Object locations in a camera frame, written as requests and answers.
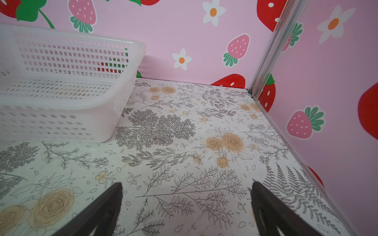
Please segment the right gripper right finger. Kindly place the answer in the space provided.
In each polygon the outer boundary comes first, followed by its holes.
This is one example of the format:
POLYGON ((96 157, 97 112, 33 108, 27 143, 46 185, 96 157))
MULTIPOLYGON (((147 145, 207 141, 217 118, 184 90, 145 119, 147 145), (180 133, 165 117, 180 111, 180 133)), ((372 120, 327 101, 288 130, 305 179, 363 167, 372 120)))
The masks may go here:
POLYGON ((251 189, 252 209, 261 236, 320 236, 260 182, 251 189))

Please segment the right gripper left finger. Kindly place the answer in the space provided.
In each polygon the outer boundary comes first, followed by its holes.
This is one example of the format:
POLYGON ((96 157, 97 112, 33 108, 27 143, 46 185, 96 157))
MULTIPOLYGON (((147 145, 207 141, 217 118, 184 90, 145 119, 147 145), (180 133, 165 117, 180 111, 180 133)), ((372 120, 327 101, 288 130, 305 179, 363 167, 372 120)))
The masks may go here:
POLYGON ((122 199, 122 184, 113 184, 54 235, 112 236, 121 211, 122 199))

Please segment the white plastic basket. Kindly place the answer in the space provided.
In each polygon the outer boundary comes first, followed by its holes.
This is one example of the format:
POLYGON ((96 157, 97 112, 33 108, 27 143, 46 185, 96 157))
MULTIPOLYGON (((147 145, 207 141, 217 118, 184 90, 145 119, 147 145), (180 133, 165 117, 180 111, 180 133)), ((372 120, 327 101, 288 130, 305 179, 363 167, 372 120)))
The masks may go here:
POLYGON ((107 141, 145 54, 139 41, 1 24, 1 140, 107 141))

